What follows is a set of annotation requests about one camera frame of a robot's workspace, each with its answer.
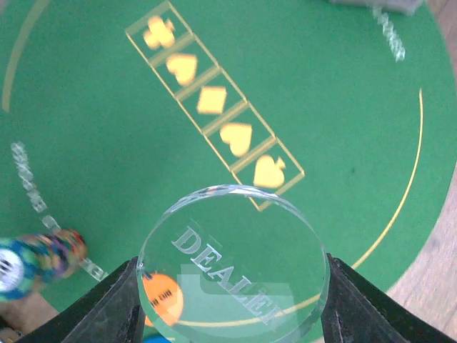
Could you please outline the deck of grey cards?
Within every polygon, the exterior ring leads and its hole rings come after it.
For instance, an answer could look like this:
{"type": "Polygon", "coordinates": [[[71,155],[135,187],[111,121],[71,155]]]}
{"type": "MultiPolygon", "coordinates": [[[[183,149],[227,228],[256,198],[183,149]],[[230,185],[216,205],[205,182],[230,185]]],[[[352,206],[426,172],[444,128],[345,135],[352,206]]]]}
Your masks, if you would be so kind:
{"type": "Polygon", "coordinates": [[[413,15],[423,4],[423,0],[330,0],[332,4],[365,6],[373,9],[385,9],[398,13],[413,15]]]}

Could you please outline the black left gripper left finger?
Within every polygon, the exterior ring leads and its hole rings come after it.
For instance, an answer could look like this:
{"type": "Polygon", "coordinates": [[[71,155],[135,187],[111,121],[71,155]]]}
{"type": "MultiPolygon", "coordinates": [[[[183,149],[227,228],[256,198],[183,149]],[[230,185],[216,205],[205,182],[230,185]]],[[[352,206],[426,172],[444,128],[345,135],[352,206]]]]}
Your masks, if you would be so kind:
{"type": "Polygon", "coordinates": [[[137,258],[124,262],[56,317],[26,334],[22,342],[141,342],[144,311],[136,280],[137,258]]]}

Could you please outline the clear acrylic dealer button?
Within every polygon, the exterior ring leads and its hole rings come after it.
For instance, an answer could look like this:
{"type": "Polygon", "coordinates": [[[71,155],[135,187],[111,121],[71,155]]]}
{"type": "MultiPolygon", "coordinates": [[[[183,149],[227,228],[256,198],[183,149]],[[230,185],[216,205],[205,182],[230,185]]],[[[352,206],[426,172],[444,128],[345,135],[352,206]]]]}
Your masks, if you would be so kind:
{"type": "Polygon", "coordinates": [[[301,342],[328,296],[326,251],[304,215],[243,185],[200,189],[169,207],[136,273],[147,324],[175,342],[301,342]],[[149,304],[142,281],[155,273],[183,292],[175,325],[149,304]]]}

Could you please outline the orange big blind button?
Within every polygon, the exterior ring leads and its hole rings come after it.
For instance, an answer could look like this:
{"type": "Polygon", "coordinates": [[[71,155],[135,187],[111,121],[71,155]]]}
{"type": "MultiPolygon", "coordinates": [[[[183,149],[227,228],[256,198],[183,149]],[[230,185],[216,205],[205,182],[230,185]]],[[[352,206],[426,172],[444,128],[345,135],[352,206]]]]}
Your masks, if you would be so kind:
{"type": "Polygon", "coordinates": [[[169,326],[175,325],[184,309],[184,295],[178,283],[165,274],[143,277],[149,304],[169,326]]]}

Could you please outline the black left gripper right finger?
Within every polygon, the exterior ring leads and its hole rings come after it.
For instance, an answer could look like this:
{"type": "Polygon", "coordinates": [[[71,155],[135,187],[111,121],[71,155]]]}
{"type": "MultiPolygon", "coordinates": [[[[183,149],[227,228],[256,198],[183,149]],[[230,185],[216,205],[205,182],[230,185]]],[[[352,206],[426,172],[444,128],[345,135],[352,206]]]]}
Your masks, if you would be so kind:
{"type": "Polygon", "coordinates": [[[327,255],[330,280],[321,315],[325,342],[454,343],[395,302],[344,261],[327,255]]]}

